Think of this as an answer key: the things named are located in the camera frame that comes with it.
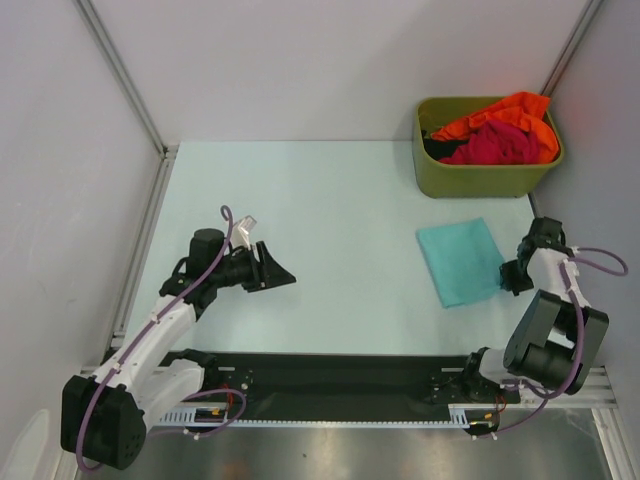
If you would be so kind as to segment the teal t shirt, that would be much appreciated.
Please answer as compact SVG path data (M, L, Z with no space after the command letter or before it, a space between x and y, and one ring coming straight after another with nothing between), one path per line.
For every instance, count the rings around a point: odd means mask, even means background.
M422 228L416 240L443 307L473 305L500 291L504 257L484 219Z

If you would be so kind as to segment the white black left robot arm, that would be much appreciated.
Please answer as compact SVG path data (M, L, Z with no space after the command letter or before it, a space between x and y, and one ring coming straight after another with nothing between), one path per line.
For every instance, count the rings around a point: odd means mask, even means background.
M231 232L196 231L138 332L93 373L74 375L65 384L62 449L74 454L85 472L103 466L124 470L141 452L149 431L183 401L216 396L227 408L244 409L245 394L221 382L212 354L185 349L164 372L156 369L219 290L240 286L254 293L295 281L264 242L235 245Z

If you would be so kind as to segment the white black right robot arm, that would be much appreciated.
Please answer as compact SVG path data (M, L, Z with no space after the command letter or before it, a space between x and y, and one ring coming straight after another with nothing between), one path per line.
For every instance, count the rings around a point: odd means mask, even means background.
M578 249L562 223L538 217L500 267L500 286L517 296L532 291L505 348L484 347L467 358L463 393L484 401L498 389L524 386L542 399L574 395L583 386L609 326L579 286Z

